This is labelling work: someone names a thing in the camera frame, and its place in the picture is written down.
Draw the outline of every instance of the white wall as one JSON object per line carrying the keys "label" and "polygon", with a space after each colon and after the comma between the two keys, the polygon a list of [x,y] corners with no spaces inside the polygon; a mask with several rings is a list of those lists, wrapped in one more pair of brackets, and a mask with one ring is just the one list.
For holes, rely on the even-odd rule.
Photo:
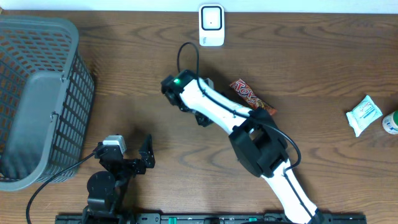
{"label": "white wall", "polygon": [[226,12],[331,12],[397,14],[397,0],[0,0],[3,9],[197,11],[219,3]]}

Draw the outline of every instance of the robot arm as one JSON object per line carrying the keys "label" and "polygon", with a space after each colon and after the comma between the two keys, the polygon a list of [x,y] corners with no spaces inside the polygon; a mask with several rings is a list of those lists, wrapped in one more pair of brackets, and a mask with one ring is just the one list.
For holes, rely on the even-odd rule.
{"label": "robot arm", "polygon": [[[271,116],[264,110],[251,110],[230,101],[214,91],[204,80],[199,78],[200,86],[206,94],[229,109],[256,119],[277,128]],[[233,149],[242,165],[253,175],[264,178],[278,196],[287,218],[294,223],[309,223],[316,217],[317,207],[305,195],[297,182],[285,151],[287,143],[276,131],[253,123],[250,120],[235,116],[203,94],[198,80],[189,70],[182,71],[178,77],[168,77],[162,82],[162,93],[172,105],[180,110],[208,118],[229,134]],[[251,134],[259,133],[254,139]]]}
{"label": "robot arm", "polygon": [[126,149],[121,135],[108,136],[98,143],[94,149],[95,158],[106,171],[99,171],[88,180],[88,205],[83,215],[72,223],[135,223],[134,215],[122,211],[121,207],[130,179],[155,167],[152,136],[146,137],[139,150],[141,159],[125,159]]}

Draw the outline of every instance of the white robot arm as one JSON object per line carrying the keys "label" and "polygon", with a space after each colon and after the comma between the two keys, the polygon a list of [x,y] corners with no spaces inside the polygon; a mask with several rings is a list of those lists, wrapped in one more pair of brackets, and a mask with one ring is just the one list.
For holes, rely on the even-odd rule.
{"label": "white robot arm", "polygon": [[[240,163],[250,173],[267,181],[290,221],[309,223],[316,216],[317,206],[305,195],[292,170],[287,169],[290,161],[283,136],[237,115],[264,121],[278,130],[268,112],[253,111],[230,101],[189,70],[182,71],[176,78],[166,78],[162,82],[162,93],[172,105],[195,114],[199,125],[207,126],[214,122],[222,127],[229,135]],[[250,134],[254,131],[261,134],[251,139]]]}

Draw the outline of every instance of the bottle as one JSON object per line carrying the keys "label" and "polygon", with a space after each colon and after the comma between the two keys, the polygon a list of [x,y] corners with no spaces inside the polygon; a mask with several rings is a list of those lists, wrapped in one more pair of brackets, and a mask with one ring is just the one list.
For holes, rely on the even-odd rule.
{"label": "bottle", "polygon": [[398,111],[387,115],[382,122],[384,130],[390,134],[398,134]]}

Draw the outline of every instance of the gray plastic basket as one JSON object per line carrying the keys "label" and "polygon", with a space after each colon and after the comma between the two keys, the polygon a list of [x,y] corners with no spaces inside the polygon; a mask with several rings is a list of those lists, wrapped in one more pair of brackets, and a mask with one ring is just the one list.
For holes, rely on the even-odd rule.
{"label": "gray plastic basket", "polygon": [[78,41],[64,19],[0,16],[0,190],[43,182],[79,160],[94,82]]}

